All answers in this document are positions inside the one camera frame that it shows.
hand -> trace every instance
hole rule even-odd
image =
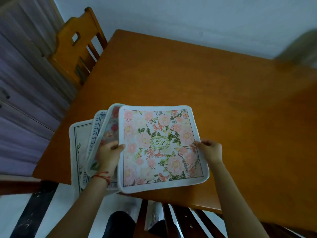
[[[118,141],[113,141],[101,146],[99,148],[99,170],[97,173],[109,172],[110,177],[112,177],[114,170],[118,165],[120,153],[124,150],[124,148],[124,144],[118,146]]]
[[[195,141],[195,143],[196,146],[203,152],[209,165],[222,163],[221,144],[210,140],[201,140],[201,142]]]

black pants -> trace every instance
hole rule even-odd
[[[116,211],[110,216],[102,238],[132,238],[134,228],[135,222],[131,216],[124,211]],[[165,220],[157,222],[151,229],[149,229],[149,233],[167,238]]]

person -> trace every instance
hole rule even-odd
[[[240,194],[222,161],[222,146],[210,140],[196,141],[214,176],[228,238],[269,238],[263,226]],[[118,141],[100,148],[99,175],[94,176],[79,198],[48,234],[48,238],[88,237],[93,221],[105,196],[110,178],[118,164],[125,145]],[[133,237],[135,222],[125,212],[115,212],[109,218],[103,238]],[[164,220],[155,224],[149,232],[166,237]]]

bracelet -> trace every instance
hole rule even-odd
[[[111,179],[111,177],[110,177],[110,176],[100,176],[100,174],[108,174],[108,173],[109,173],[108,171],[105,171],[105,172],[99,172],[99,173],[95,174],[94,176],[92,176],[91,178],[93,178],[93,177],[100,177],[100,178],[103,178],[103,179],[105,179],[105,180],[107,181],[108,186],[109,186],[109,185],[110,185],[110,179]]]

wall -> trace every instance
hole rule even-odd
[[[64,20],[90,6],[116,29],[273,58],[317,28],[317,0],[55,0]]]

